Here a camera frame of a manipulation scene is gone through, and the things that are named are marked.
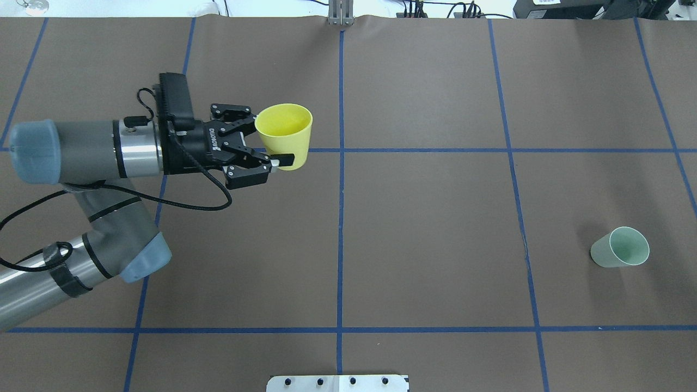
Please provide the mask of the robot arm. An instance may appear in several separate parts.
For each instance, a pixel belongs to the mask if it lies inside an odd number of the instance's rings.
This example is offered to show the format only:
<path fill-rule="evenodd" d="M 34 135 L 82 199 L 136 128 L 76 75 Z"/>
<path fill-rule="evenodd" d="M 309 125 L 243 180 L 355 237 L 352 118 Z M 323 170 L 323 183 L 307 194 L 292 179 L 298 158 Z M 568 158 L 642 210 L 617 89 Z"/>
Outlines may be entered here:
<path fill-rule="evenodd" d="M 277 169 L 291 169 L 297 153 L 261 153 L 246 145 L 255 132 L 247 107 L 213 105 L 210 121 L 192 112 L 160 109 L 155 118 L 119 121 L 24 122 L 10 136 L 11 163 L 23 181 L 60 190 L 19 210 L 72 194 L 90 221 L 89 231 L 55 241 L 21 261 L 2 260 L 2 331 L 27 322 L 67 300 L 120 276 L 127 283 L 160 270 L 172 259 L 162 231 L 144 205 L 164 199 L 140 193 L 131 179 L 201 173 L 223 192 L 219 211 L 231 204 L 230 189 L 259 185 Z M 211 170 L 224 173 L 213 179 Z"/>

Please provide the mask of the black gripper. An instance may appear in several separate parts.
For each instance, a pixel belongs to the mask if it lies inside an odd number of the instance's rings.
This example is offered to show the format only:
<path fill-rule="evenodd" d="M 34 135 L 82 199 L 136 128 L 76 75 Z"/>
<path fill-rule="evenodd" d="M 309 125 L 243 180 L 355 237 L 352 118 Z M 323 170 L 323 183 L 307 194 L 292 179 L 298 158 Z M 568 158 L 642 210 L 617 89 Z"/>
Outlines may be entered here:
<path fill-rule="evenodd" d="M 189 131 L 172 122 L 162 124 L 166 175 L 220 170 L 227 189 L 240 189 L 264 184 L 270 173 L 294 164 L 294 154 L 269 155 L 241 145 L 241 134 L 256 132 L 256 115 L 249 106 L 213 103 L 211 119 L 218 122 L 194 122 Z"/>

